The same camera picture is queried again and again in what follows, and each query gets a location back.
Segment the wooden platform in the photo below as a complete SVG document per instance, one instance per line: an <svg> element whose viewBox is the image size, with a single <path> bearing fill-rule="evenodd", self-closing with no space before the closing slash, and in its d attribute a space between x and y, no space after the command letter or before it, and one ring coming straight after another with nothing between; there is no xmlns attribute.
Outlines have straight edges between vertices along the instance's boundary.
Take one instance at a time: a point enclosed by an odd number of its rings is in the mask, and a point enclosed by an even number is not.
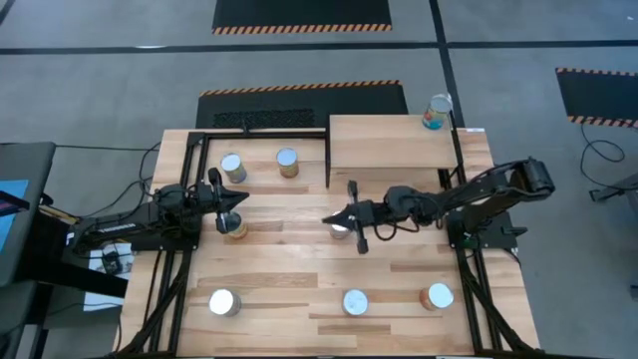
<svg viewBox="0 0 638 359"><path fill-rule="evenodd" d="M154 187L179 181L187 133L164 132ZM491 167L485 133L460 130L460 138L470 177ZM283 147L299 154L295 179L278 173L274 157ZM380 200L388 186L398 183L441 190L435 170L334 170L326 189L321 140L215 140L208 165L218 166L230 151L241 155L248 178L239 185L225 184L250 191L237 208L250 232L240 240L225 238L214 229L214 214L205 218L191 264L178 356L473 352L457 262L444 230L431 226L418 234L399 232L388 242L368 232L370 252L359 255L354 236L335 240L320 222L345 206L345 183L352 176L359 176L361 198ZM525 341L537 345L518 265L502 251L484 254L496 306ZM155 257L152 252L136 257L122 313L124 343L141 328ZM419 290L439 281L453 289L455 303L427 311L419 303ZM220 287L241 296L244 304L237 316L219 317L208 310L208 298ZM360 318L341 309L349 288L369 296L369 310ZM167 344L171 317L169 311L160 348ZM488 346L484 320L482 327Z"/></svg>

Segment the desk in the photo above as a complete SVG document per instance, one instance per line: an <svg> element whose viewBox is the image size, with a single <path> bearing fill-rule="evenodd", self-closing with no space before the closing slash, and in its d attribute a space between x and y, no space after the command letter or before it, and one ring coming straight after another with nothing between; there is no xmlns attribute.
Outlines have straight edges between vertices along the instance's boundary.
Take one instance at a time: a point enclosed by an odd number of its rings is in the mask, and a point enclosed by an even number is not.
<svg viewBox="0 0 638 359"><path fill-rule="evenodd" d="M384 126L378 131L389 132L393 124ZM187 134L164 132L154 187L179 182ZM490 168L485 133L460 130L459 136L468 176ZM300 173L295 179L278 173L274 156L282 147L299 154ZM359 181L360 198L380 200L390 185L441 190L437 171L333 167L326 189L324 150L320 140L215 140L211 144L209 167L218 166L226 152L242 156L248 179L225 184L250 191L250 198L237 208L250 232L240 240L225 238L215 231L214 215L204 218L190 267L177 356L473 353L457 260L444 230L430 226L418 234L399 232L388 242L368 231L370 252L362 256L357 254L354 236L332 239L320 223L321 217L345 206L348 179ZM420 156L447 155L441 152ZM502 250L485 250L484 256L495 305L523 340L537 346L518 265ZM122 311L123 343L142 326L155 258L152 252L136 257ZM177 257L173 273L178 263ZM447 310L430 312L419 303L418 293L436 281L453 289L455 303ZM217 317L209 312L208 298L219 287L241 296L243 308L237 316ZM363 289L369 296L370 308L361 318L348 317L341 309L343 291L349 288ZM481 309L478 317L483 345L488 347ZM169 311L160 349L166 347L171 319Z"/></svg>

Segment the can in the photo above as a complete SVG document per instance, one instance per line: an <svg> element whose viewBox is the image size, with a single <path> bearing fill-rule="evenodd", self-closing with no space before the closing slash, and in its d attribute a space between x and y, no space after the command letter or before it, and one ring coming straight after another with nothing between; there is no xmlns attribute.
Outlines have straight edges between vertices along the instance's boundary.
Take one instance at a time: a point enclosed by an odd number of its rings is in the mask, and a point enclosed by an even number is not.
<svg viewBox="0 0 638 359"><path fill-rule="evenodd" d="M277 153L279 173L287 179L292 179L299 174L297 153L292 149L281 149Z"/></svg>
<svg viewBox="0 0 638 359"><path fill-rule="evenodd" d="M242 183L248 176L238 154L230 153L224 155L221 159L221 169L233 183Z"/></svg>
<svg viewBox="0 0 638 359"><path fill-rule="evenodd" d="M424 308L435 311L452 305L455 301L455 296L445 284L435 283L430 288L423 289L419 293L419 301Z"/></svg>
<svg viewBox="0 0 638 359"><path fill-rule="evenodd" d="M450 94L434 95L428 105L428 110L423 115L423 125L430 130L440 129L450 121L452 110L452 96Z"/></svg>
<svg viewBox="0 0 638 359"><path fill-rule="evenodd" d="M241 299L228 289L217 289L208 300L208 309L214 314L233 316L241 309Z"/></svg>
<svg viewBox="0 0 638 359"><path fill-rule="evenodd" d="M368 296L359 289L350 289L343 296L343 311L352 316L363 315L368 310Z"/></svg>
<svg viewBox="0 0 638 359"><path fill-rule="evenodd" d="M335 215L339 213L338 211L332 213L332 215ZM330 224L330 235L335 238L335 239L343 239L345 237L347 237L348 235L350 235L350 233L352 233L352 230L341 226L339 224Z"/></svg>
<svg viewBox="0 0 638 359"><path fill-rule="evenodd" d="M248 226L237 212L222 213L221 221L227 230L226 235L232 239L241 239L248 234Z"/></svg>

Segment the raised wooden board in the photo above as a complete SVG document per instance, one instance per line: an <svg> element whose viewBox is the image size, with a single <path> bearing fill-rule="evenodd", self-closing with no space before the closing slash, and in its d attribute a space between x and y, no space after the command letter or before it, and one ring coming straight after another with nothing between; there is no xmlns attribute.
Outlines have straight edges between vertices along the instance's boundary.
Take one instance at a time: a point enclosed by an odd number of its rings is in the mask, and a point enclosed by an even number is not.
<svg viewBox="0 0 638 359"><path fill-rule="evenodd" d="M186 131L164 133L154 186L178 182L186 136ZM491 167L485 133L461 130L460 137L469 176ZM275 150L286 146L300 154L295 179L282 178L272 160ZM333 174L330 190L323 185L323 142L215 141L209 165L230 150L242 155L248 171L245 183L228 187L251 191L237 208L250 233L241 240L224 238L214 230L214 215L206 217L193 255L178 356L472 353L457 263L444 230L399 232L389 242L368 232L370 252L360 256L354 237L334 240L319 222L347 198L346 178ZM436 172L402 171L401 177L414 176L405 182L439 190ZM395 184L393 177L390 172L387 178L360 181L362 197L379 200ZM141 328L155 257L150 252L136 257L122 314L124 343ZM495 304L523 340L537 345L517 264L502 251L486 250L485 257ZM419 304L418 292L436 281L447 283L456 300L447 310L430 312ZM219 287L241 296L244 307L237 316L208 311L207 300ZM371 301L361 318L341 310L343 291L355 287ZM165 318L160 348L167 344L171 312ZM481 324L488 344L484 320Z"/></svg>
<svg viewBox="0 0 638 359"><path fill-rule="evenodd" d="M419 115L330 117L332 168L453 169L449 124L432 131Z"/></svg>

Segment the wooden table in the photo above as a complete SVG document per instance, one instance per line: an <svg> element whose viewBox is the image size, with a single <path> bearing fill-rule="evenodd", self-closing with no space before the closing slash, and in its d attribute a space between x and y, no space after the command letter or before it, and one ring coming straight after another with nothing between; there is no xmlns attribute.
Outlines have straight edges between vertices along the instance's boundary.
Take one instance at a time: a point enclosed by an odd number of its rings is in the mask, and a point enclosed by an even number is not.
<svg viewBox="0 0 638 359"><path fill-rule="evenodd" d="M342 153L348 151L349 135L337 132L340 127L351 128L348 121L353 119L332 119L331 137L336 144L332 156L337 165L347 166L349 161ZM411 120L418 123L418 116ZM400 122L393 128L391 121L377 121L374 128L352 133L359 137L361 146L370 146L369 152L358 156L366 161L374 156L390 159L379 153L406 145L395 145L402 140L396 136ZM189 131L164 132L154 187L179 182ZM454 155L451 142L447 142L450 132L431 132L421 125L415 131L404 134L412 139L420 134L426 143L417 144L420 151L409 154L403 164L408 167L370 167L374 163L364 168L333 166L329 189L324 185L322 140L215 140L208 153L209 167L218 166L222 155L233 151L241 155L248 171L246 182L231 185L226 181L225 185L250 191L250 198L237 208L250 232L243 239L229 239L215 231L214 214L205 217L200 246L190 267L177 355L472 354L457 260L445 230L430 226L417 234L399 231L388 242L368 231L370 252L359 255L354 235L335 240L320 222L347 203L348 179L359 182L360 198L373 200L381 200L390 185L441 190L437 172L428 163L435 167L442 161L447 161L443 166L456 165L456 161L449 161ZM469 178L491 167L484 132L461 129L459 136ZM274 157L284 147L298 153L300 173L295 179L278 173ZM537 346L518 265L502 250L483 253L495 305L523 340ZM155 258L152 252L136 257L122 312L123 343L142 326ZM455 303L450 308L432 312L419 303L419 291L434 282L444 282L454 291ZM212 291L221 287L241 296L243 308L237 316L219 317L208 310ZM342 295L349 288L368 294L371 304L362 317L348 317L341 309ZM479 305L478 317L483 345L488 347ZM171 309L164 318L160 348L167 345Z"/></svg>

